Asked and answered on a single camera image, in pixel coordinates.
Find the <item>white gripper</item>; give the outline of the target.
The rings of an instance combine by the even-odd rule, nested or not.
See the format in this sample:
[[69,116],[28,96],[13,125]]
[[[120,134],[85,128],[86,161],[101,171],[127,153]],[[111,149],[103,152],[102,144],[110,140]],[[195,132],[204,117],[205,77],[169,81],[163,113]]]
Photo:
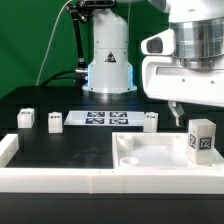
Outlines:
[[167,29],[141,42],[143,89],[149,98],[167,100],[176,125],[184,125],[179,102],[224,107],[224,55],[212,69],[188,69],[173,56],[174,31]]

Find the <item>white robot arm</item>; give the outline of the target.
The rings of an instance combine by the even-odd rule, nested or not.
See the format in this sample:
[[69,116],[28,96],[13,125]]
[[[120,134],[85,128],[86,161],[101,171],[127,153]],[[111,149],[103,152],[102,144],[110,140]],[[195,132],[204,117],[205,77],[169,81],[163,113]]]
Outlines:
[[[169,102],[224,107],[224,0],[148,0],[169,15],[169,28],[141,42],[145,94]],[[111,10],[94,13],[94,58],[83,90],[102,97],[133,91],[128,27]]]

